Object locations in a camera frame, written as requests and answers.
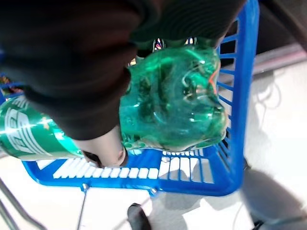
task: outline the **white floor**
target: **white floor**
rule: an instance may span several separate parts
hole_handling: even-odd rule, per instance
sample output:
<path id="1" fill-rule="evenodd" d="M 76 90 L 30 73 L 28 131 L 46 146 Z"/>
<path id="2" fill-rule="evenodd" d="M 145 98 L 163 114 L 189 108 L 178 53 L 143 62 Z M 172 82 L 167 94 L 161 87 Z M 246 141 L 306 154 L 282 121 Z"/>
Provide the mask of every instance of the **white floor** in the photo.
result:
<path id="1" fill-rule="evenodd" d="M 307 205 L 307 62 L 274 71 L 252 84 L 245 154 L 249 163 L 289 189 Z M 0 159 L 0 177 L 30 215 L 49 230 L 74 230 L 83 193 L 77 188 L 34 182 L 19 160 Z M 82 230 L 129 230 L 127 208 L 148 199 L 146 191 L 88 192 Z M 0 199 L 8 206 L 0 193 Z M 249 230 L 251 221 L 238 193 L 225 197 L 161 193 L 144 206 L 154 230 Z M 12 211 L 22 230 L 32 230 Z M 0 219 L 0 229 L 6 230 Z"/>

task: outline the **shopping basket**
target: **shopping basket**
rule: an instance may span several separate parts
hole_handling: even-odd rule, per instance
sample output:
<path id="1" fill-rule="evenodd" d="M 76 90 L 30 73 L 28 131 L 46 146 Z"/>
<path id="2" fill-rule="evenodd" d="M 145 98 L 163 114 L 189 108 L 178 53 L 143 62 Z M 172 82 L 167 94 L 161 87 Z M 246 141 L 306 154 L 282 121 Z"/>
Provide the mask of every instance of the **shopping basket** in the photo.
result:
<path id="1" fill-rule="evenodd" d="M 248 0 L 235 21 L 236 32 L 219 48 L 221 60 L 233 63 L 220 70 L 219 99 L 229 114 L 227 134 L 220 143 L 201 150 L 165 152 L 153 149 L 130 151 L 123 168 L 97 169 L 85 159 L 23 161 L 29 175 L 51 186 L 133 188 L 207 196 L 223 196 L 242 182 L 245 124 L 258 33 L 259 8 Z M 223 46 L 235 43 L 225 53 Z M 3 84 L 0 88 L 16 86 Z M 7 97 L 0 95 L 0 101 Z"/>

